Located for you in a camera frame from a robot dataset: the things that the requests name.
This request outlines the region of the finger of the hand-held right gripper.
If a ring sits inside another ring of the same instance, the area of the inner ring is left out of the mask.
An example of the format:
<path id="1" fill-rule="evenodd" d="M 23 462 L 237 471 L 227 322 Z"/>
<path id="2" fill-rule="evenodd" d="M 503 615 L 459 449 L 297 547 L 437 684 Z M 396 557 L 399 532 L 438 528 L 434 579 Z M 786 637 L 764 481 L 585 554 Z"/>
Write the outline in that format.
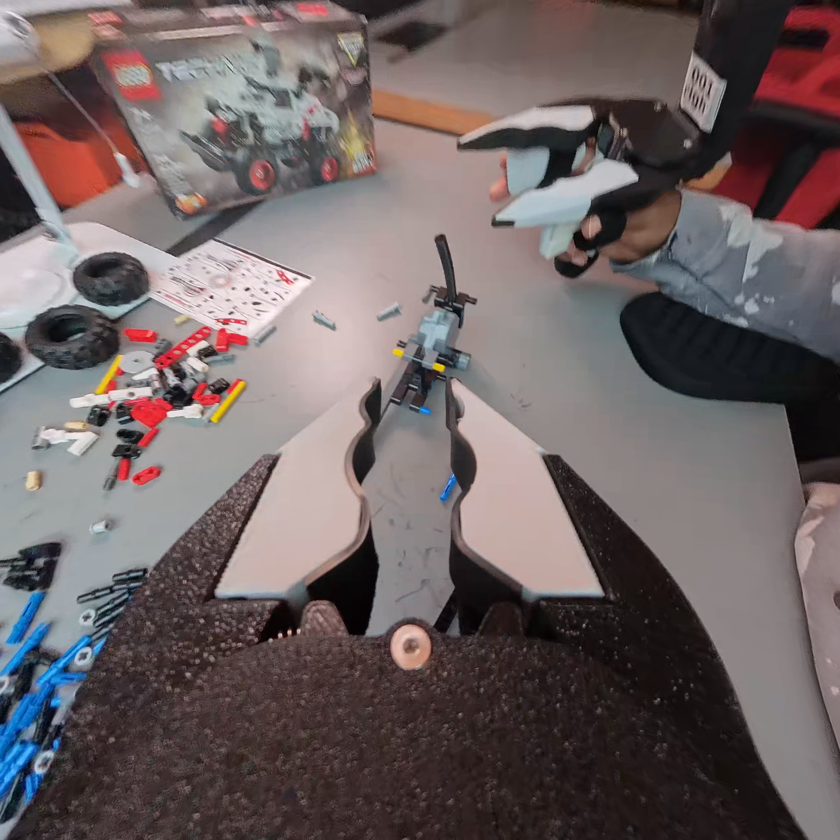
<path id="1" fill-rule="evenodd" d="M 512 197 L 583 173 L 595 158 L 596 115 L 590 103 L 529 108 L 479 126 L 460 151 L 503 151 L 491 197 Z"/>
<path id="2" fill-rule="evenodd" d="M 549 227 L 578 224 L 590 213 L 593 201 L 638 182 L 638 173 L 625 162 L 603 160 L 581 175 L 561 177 L 553 184 L 515 198 L 491 220 L 492 227 Z"/>

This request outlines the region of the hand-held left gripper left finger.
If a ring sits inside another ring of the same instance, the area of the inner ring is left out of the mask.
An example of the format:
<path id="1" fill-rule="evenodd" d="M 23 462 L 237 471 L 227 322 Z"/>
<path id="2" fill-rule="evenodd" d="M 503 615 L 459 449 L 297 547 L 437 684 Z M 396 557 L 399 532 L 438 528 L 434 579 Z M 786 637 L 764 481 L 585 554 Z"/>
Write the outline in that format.
<path id="1" fill-rule="evenodd" d="M 327 601 L 370 617 L 379 561 L 362 487 L 375 465 L 382 382 L 358 381 L 278 450 L 214 595 L 282 602 L 295 617 Z"/>

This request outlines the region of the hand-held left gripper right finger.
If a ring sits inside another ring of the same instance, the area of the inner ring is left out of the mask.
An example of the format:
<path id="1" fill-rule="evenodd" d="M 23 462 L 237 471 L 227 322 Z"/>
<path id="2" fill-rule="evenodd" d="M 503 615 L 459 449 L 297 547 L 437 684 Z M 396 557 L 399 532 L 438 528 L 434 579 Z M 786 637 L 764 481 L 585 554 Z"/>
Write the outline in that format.
<path id="1" fill-rule="evenodd" d="M 445 405 L 460 491 L 452 526 L 458 551 L 529 602 L 603 599 L 547 451 L 455 377 Z"/>

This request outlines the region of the grey black toy brick assembly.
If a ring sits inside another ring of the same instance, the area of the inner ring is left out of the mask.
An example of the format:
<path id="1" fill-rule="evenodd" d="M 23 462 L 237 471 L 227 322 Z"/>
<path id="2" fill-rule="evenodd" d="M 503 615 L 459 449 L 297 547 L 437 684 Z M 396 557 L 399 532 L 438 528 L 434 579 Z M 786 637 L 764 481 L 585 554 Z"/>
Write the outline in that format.
<path id="1" fill-rule="evenodd" d="M 419 415 L 431 413 L 427 399 L 437 382 L 446 382 L 451 374 L 469 367 L 470 353 L 458 349 L 455 342 L 464 327 L 466 308 L 477 304 L 475 297 L 457 288 L 446 235 L 438 234 L 434 243 L 444 284 L 429 287 L 423 302 L 431 302 L 433 309 L 423 315 L 416 331 L 394 348 L 393 355 L 406 366 L 388 401 Z"/>

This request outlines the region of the person's right forearm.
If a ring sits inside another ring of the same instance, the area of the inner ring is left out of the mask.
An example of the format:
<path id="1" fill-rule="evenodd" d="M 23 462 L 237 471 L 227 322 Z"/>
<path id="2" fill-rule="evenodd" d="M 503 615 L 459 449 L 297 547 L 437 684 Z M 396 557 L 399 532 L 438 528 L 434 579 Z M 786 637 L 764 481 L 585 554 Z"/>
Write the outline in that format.
<path id="1" fill-rule="evenodd" d="M 720 321 L 839 362 L 839 233 L 756 219 L 726 198 L 683 191 L 663 245 L 612 269 L 654 282 Z"/>

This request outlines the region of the wooden plank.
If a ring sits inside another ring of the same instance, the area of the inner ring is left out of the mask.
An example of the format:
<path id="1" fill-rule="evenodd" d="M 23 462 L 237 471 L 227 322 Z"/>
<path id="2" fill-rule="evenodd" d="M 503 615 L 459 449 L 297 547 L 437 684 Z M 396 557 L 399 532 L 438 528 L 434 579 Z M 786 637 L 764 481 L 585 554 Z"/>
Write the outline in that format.
<path id="1" fill-rule="evenodd" d="M 482 111 L 411 98 L 380 88 L 372 90 L 372 112 L 376 119 L 459 137 L 496 119 Z"/>

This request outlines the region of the red and black chair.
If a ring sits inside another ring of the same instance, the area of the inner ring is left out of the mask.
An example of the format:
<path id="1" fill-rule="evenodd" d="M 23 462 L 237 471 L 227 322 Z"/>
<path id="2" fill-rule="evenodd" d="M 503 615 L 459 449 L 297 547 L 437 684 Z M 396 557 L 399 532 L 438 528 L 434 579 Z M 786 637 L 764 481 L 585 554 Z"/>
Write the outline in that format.
<path id="1" fill-rule="evenodd" d="M 731 164 L 712 191 L 758 218 L 838 229 L 838 2 L 789 12 Z"/>

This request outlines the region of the pile of red white parts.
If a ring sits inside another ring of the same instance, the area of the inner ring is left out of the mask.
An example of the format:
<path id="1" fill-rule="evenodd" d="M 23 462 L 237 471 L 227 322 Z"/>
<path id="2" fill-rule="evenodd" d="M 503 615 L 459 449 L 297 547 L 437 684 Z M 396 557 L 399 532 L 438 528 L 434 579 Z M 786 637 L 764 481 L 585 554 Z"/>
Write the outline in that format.
<path id="1" fill-rule="evenodd" d="M 250 344 L 249 320 L 216 318 L 177 343 L 162 341 L 147 329 L 126 329 L 132 343 L 148 343 L 149 352 L 121 353 L 93 392 L 70 400 L 70 406 L 85 409 L 84 418 L 60 426 L 37 427 L 31 449 L 41 452 L 65 448 L 75 458 L 84 456 L 99 440 L 108 424 L 115 424 L 111 466 L 104 491 L 130 482 L 144 487 L 160 478 L 162 468 L 139 467 L 161 432 L 165 421 L 220 424 L 247 384 L 217 374 L 220 364 L 236 361 L 231 349 Z"/>

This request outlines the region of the person's black pants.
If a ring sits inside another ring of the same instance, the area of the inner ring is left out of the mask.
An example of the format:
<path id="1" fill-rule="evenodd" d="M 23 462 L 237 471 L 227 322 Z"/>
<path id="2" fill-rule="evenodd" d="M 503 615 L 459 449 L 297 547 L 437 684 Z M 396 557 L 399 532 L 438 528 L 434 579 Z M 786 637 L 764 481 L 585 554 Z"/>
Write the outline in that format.
<path id="1" fill-rule="evenodd" d="M 800 465 L 838 458 L 837 363 L 659 292 L 630 300 L 619 324 L 638 366 L 665 389 L 708 401 L 780 405 Z"/>

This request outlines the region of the white sticker sheet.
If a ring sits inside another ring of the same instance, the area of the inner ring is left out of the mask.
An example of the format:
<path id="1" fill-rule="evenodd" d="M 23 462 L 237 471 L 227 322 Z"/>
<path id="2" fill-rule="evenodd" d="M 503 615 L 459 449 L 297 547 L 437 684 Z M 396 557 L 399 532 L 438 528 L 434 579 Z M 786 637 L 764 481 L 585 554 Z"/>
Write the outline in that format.
<path id="1" fill-rule="evenodd" d="M 238 327 L 252 339 L 313 283 L 308 274 L 211 239 L 152 280 L 150 297 L 203 326 Z"/>

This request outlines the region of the toy truck set box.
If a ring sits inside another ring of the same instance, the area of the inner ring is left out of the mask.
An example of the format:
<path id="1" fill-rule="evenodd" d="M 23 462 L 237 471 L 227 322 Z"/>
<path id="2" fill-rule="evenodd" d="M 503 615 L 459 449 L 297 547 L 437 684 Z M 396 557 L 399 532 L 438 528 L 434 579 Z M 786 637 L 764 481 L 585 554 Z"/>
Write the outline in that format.
<path id="1" fill-rule="evenodd" d="M 366 17 L 334 2 L 98 9 L 91 61 L 173 214 L 376 172 Z"/>

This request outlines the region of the person's pale shirt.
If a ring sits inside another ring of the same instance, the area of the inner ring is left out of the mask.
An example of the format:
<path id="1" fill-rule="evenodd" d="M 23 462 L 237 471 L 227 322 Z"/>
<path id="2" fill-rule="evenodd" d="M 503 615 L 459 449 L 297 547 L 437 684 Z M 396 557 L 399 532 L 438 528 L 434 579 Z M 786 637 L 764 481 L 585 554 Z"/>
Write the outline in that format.
<path id="1" fill-rule="evenodd" d="M 823 703 L 839 739 L 839 485 L 805 485 L 794 560 Z"/>

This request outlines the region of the pile of blue black pins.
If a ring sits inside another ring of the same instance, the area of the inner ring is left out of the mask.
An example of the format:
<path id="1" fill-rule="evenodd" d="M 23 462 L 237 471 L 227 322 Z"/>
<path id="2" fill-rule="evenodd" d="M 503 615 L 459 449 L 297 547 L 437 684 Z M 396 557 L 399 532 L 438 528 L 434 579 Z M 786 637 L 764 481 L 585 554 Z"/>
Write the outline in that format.
<path id="1" fill-rule="evenodd" d="M 60 542 L 42 542 L 2 559 L 2 585 L 28 595 L 2 642 L 1 822 L 15 822 L 33 801 L 60 749 L 77 689 L 99 657 L 147 567 L 112 574 L 110 582 L 80 593 L 81 636 L 64 650 L 48 648 L 50 621 L 37 622 L 55 577 Z"/>

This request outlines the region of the white stand with clear posts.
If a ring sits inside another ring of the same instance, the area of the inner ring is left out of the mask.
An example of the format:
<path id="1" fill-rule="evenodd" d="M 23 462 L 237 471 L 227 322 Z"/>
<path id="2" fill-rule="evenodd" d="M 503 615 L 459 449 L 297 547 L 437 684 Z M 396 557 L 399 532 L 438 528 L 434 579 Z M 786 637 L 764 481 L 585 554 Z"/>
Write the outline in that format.
<path id="1" fill-rule="evenodd" d="M 42 311 L 80 302 L 71 275 L 87 257 L 119 252 L 138 259 L 152 280 L 163 277 L 176 258 L 102 224 L 67 224 L 25 145 L 1 107 L 2 148 L 32 199 L 42 225 L 21 239 L 2 244 L 2 333 L 19 347 L 22 360 L 1 384 L 2 392 L 43 367 L 23 345 L 23 334 Z"/>

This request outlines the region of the orange crate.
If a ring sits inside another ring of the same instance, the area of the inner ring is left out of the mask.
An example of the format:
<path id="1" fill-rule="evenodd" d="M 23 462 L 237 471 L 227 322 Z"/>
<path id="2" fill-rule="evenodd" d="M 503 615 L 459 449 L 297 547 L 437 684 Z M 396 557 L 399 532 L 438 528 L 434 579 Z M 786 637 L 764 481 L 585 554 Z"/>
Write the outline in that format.
<path id="1" fill-rule="evenodd" d="M 118 163 L 91 126 L 56 127 L 38 121 L 15 128 L 56 203 L 76 207 L 110 191 L 122 180 Z"/>

